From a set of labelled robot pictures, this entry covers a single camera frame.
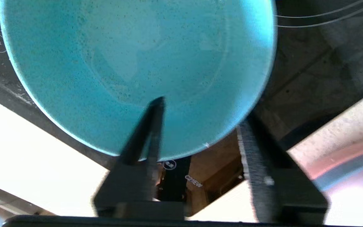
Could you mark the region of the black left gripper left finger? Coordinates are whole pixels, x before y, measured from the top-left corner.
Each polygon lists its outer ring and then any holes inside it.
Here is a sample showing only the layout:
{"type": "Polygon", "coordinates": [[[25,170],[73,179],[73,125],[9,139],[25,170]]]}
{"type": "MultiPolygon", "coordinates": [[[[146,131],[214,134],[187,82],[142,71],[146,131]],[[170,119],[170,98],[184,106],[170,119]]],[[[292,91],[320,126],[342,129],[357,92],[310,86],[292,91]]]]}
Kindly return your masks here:
{"type": "Polygon", "coordinates": [[[119,217],[127,205],[151,202],[155,193],[165,98],[152,100],[110,169],[93,203],[98,217],[119,217]]]}

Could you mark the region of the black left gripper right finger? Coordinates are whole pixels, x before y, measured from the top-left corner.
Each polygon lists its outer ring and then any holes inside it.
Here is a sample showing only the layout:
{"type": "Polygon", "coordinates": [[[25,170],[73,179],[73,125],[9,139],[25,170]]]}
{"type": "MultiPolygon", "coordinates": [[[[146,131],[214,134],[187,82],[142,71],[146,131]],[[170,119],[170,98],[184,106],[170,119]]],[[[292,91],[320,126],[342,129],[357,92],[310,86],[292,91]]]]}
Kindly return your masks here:
{"type": "Polygon", "coordinates": [[[322,223],[329,203],[265,125],[249,115],[237,127],[244,177],[261,223],[322,223]]]}

